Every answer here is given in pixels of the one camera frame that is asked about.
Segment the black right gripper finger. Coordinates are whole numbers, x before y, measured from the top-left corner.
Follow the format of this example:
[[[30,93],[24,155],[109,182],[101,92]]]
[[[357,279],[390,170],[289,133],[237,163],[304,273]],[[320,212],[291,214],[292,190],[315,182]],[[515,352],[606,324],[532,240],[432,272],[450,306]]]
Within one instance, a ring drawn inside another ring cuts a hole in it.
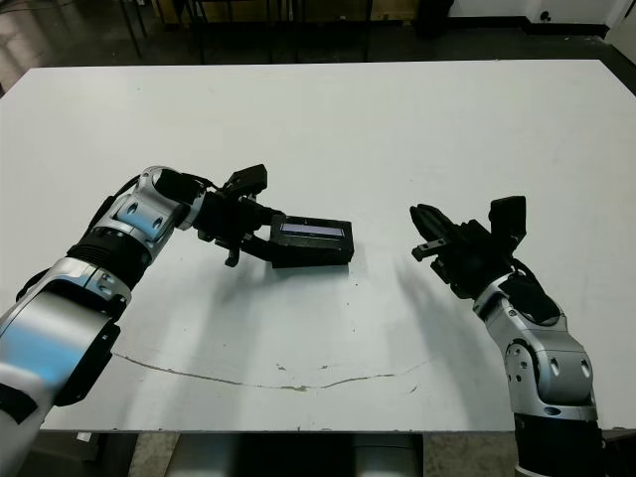
[[[411,206],[410,216],[420,234],[450,234],[456,227],[441,211],[430,205]]]
[[[411,218],[415,228],[426,241],[448,239],[454,228],[450,220],[436,214],[415,214]]]

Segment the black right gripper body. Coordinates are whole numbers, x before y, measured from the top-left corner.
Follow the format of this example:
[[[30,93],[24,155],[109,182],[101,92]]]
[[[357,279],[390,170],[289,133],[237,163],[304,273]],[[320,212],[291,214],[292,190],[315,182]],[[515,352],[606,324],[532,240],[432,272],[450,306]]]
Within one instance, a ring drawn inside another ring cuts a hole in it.
[[[412,254],[417,261],[431,257],[430,268],[458,298],[477,298],[513,271],[511,259],[496,250],[491,234],[474,220],[456,225],[447,239],[425,240]]]

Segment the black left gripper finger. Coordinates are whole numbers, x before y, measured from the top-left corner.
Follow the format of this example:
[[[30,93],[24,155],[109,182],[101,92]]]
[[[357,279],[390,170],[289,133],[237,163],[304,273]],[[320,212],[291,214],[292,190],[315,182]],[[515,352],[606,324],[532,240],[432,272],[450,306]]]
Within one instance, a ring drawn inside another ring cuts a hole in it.
[[[276,256],[276,244],[253,234],[242,239],[242,251],[266,262],[273,262]]]
[[[271,222],[275,216],[285,216],[284,212],[266,207],[257,201],[251,201],[250,208],[252,219],[255,222]]]

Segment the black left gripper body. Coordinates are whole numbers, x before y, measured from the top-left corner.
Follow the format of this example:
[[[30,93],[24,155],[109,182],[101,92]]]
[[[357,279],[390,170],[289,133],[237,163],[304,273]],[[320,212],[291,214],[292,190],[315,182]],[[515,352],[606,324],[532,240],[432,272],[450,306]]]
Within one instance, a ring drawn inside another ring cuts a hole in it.
[[[229,251],[226,266],[236,266],[242,252],[242,239],[271,222],[255,222],[248,197],[230,198],[221,192],[208,192],[196,216],[199,239],[211,242]]]

